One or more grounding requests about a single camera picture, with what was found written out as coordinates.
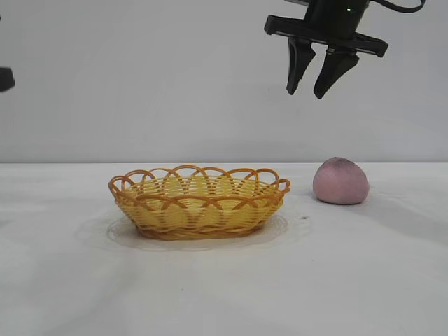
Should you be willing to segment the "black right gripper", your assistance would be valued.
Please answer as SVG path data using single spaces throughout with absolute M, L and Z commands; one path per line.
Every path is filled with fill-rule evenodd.
M 265 32 L 288 37 L 289 67 L 286 90 L 293 95 L 310 62 L 316 56 L 312 43 L 329 48 L 314 94 L 322 99 L 329 89 L 359 61 L 357 51 L 383 57 L 388 49 L 385 41 L 358 33 L 356 30 L 368 7 L 367 1 L 306 1 L 302 19 L 269 15 Z

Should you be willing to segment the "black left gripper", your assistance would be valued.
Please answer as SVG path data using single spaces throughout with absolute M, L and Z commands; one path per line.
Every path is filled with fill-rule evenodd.
M 15 87 L 13 71 L 9 67 L 0 68 L 0 92 L 6 92 Z

